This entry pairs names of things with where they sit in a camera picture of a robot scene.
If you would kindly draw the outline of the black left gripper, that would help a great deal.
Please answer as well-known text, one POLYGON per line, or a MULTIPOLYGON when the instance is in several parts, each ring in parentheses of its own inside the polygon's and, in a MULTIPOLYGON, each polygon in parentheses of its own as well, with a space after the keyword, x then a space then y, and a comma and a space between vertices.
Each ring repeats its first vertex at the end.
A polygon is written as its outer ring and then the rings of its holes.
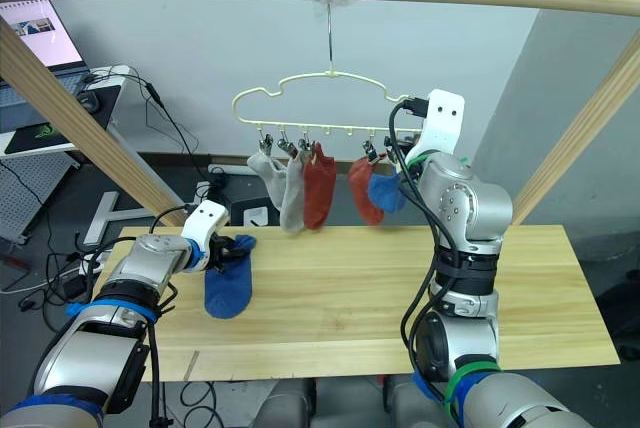
POLYGON ((226 273, 241 267, 243 265, 243 254, 229 252, 247 252, 248 250, 248 236, 231 238, 213 233, 208 243, 209 258, 206 269, 226 273))

